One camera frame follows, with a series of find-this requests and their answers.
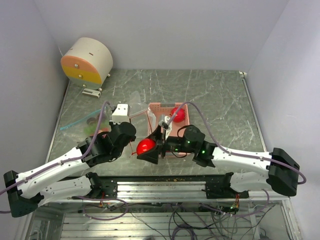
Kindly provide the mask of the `red apple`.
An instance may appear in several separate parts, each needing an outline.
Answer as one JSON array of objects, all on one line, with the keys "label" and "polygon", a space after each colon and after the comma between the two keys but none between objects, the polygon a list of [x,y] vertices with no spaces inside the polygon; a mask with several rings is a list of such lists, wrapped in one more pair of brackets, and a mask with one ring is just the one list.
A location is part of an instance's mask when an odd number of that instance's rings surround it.
[{"label": "red apple", "polygon": [[136,147],[136,153],[141,155],[145,152],[148,152],[156,145],[156,142],[150,138],[145,138],[139,142]]}]

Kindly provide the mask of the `clear red-zipper zip bag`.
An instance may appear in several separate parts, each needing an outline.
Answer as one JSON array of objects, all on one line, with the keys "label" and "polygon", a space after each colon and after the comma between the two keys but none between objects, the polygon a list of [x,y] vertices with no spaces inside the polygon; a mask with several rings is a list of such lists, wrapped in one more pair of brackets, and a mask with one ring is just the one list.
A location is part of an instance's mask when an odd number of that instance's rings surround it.
[{"label": "clear red-zipper zip bag", "polygon": [[130,107],[129,117],[130,122],[136,128],[136,139],[130,143],[131,154],[137,156],[137,145],[143,139],[148,137],[148,126],[150,124],[148,120],[149,105],[142,102],[140,93],[134,91],[130,94],[128,105]]}]

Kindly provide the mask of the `green grape bunch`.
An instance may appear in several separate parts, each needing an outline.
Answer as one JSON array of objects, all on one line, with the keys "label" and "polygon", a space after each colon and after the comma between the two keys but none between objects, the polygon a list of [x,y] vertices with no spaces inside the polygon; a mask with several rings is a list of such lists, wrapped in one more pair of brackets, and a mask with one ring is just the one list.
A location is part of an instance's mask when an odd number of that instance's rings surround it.
[{"label": "green grape bunch", "polygon": [[87,136],[92,136],[94,135],[96,131],[96,126],[95,125],[87,125],[84,127],[83,132]]}]

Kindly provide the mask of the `clear blue-zipper zip bag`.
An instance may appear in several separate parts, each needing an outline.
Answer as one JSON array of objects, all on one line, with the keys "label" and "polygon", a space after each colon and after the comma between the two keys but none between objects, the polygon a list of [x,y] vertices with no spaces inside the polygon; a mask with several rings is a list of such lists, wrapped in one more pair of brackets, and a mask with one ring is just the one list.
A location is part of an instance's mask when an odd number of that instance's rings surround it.
[{"label": "clear blue-zipper zip bag", "polygon": [[[58,129],[60,131],[69,131],[69,132],[71,130],[76,130],[76,131],[84,133],[84,127],[88,126],[87,120],[89,118],[95,118],[96,119],[96,123],[91,124],[91,125],[97,126],[99,118],[100,118],[100,113],[101,113],[100,109],[95,110],[94,112],[92,112],[92,113],[90,113],[90,114],[88,114],[88,115],[86,115],[86,116],[84,116],[84,117],[72,122],[72,123],[69,123],[69,124],[67,124],[65,126],[61,126]],[[111,109],[108,106],[106,106],[104,108],[104,110],[103,110],[101,123],[99,125],[99,130],[100,131],[108,130],[110,113],[111,113]]]}]

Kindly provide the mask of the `pink-red apple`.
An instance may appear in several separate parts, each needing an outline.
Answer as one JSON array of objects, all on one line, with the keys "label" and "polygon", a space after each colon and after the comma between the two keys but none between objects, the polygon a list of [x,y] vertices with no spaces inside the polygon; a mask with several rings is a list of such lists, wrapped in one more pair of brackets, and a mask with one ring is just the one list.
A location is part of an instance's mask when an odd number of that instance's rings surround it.
[{"label": "pink-red apple", "polygon": [[175,112],[178,110],[178,107],[175,107],[171,110],[170,116],[174,116],[173,122],[174,123],[181,123],[185,120],[186,118],[186,112],[183,108],[181,108],[176,114]]}]

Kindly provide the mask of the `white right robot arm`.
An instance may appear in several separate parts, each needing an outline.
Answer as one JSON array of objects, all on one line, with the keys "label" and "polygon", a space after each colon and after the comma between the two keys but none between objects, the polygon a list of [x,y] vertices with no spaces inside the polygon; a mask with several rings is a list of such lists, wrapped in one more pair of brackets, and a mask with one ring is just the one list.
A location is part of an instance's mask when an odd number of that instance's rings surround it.
[{"label": "white right robot arm", "polygon": [[193,154],[192,160],[201,167],[235,167],[244,173],[228,172],[220,186],[226,198],[244,191],[268,190],[286,196],[297,194],[299,165],[281,148],[272,152],[250,152],[219,147],[205,140],[196,126],[183,127],[182,136],[166,136],[158,126],[136,147],[139,160],[158,164],[167,153]]}]

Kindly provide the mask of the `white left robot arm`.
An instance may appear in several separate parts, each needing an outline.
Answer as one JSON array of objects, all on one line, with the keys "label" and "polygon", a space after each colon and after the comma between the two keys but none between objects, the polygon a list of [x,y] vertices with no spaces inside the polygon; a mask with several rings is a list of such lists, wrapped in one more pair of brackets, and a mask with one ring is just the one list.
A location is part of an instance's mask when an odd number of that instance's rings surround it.
[{"label": "white left robot arm", "polygon": [[80,171],[118,159],[124,148],[136,139],[136,128],[129,122],[112,125],[110,131],[89,136],[64,155],[40,167],[4,174],[10,214],[19,218],[56,200],[76,197],[96,199],[107,194],[107,187],[96,173],[67,180]]}]

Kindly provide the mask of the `pink perforated plastic basket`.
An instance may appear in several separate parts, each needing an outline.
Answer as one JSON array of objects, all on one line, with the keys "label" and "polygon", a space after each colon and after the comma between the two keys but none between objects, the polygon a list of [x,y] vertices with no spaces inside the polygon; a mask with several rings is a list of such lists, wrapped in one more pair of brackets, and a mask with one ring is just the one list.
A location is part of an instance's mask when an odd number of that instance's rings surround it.
[{"label": "pink perforated plastic basket", "polygon": [[[175,108],[178,108],[182,103],[176,102],[176,103],[160,103],[160,102],[152,102],[148,105],[148,112],[147,112],[147,119],[149,121],[148,126],[148,135],[151,135],[156,128],[158,127],[158,123],[162,118],[162,115],[171,117],[171,111]],[[172,130],[169,134],[170,137],[176,137],[177,132],[181,127],[184,127],[186,125],[190,124],[190,118],[189,118],[189,110],[188,106],[184,105],[182,107],[184,110],[184,119],[180,122],[172,122]]]}]

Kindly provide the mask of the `round cream drawer cabinet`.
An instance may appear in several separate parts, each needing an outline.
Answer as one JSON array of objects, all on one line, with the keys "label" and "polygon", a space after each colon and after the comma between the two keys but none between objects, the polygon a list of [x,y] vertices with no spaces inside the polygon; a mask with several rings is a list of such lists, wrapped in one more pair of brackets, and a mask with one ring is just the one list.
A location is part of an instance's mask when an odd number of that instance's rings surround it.
[{"label": "round cream drawer cabinet", "polygon": [[65,75],[77,86],[98,90],[113,68],[113,57],[100,41],[79,38],[61,58]]}]

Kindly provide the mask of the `aluminium frame rail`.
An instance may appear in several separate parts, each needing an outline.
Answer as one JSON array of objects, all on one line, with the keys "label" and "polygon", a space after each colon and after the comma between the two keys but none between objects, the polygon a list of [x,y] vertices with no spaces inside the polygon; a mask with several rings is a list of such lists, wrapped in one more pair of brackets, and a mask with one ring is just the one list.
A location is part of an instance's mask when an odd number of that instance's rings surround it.
[{"label": "aluminium frame rail", "polygon": [[80,178],[59,181],[45,187],[40,196],[39,205],[68,200],[114,201],[126,202],[207,202],[217,199],[249,199],[245,190],[236,193],[222,190],[217,182],[206,181],[138,181],[125,182],[106,180],[102,188],[90,189],[88,181]]}]

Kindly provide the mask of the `small metal bracket block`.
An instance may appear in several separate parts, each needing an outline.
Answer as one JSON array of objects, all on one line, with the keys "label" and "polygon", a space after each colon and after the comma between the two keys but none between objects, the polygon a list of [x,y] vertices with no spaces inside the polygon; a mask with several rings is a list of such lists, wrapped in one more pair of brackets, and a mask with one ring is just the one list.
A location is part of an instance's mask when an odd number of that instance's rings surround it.
[{"label": "small metal bracket block", "polygon": [[99,90],[93,90],[93,89],[89,89],[89,88],[84,88],[82,90],[82,94],[84,96],[89,96],[89,97],[93,97],[93,98],[97,98],[97,99],[99,99],[101,97],[101,92]]}]

